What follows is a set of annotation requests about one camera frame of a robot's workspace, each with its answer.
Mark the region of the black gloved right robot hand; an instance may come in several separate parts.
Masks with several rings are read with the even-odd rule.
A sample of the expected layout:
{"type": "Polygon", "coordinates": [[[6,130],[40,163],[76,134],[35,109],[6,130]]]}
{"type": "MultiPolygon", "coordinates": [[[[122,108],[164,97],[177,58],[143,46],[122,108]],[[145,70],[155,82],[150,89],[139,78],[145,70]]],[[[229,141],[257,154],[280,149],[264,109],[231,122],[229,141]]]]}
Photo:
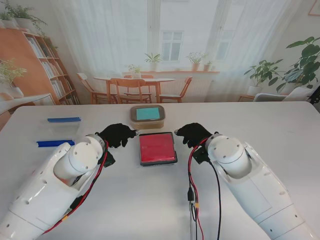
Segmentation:
{"type": "Polygon", "coordinates": [[[203,139],[213,135],[197,122],[186,124],[174,133],[179,137],[183,137],[182,143],[189,148],[198,146],[203,139]]]}

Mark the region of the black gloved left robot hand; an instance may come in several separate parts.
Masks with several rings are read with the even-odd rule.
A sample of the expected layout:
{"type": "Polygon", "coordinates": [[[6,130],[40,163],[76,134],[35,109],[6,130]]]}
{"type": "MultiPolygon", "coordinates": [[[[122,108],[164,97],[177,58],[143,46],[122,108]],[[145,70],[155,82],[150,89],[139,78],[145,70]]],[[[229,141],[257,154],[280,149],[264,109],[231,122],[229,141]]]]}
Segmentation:
{"type": "Polygon", "coordinates": [[[98,136],[108,142],[110,148],[125,147],[129,139],[133,139],[137,131],[122,123],[107,126],[98,136]]]}

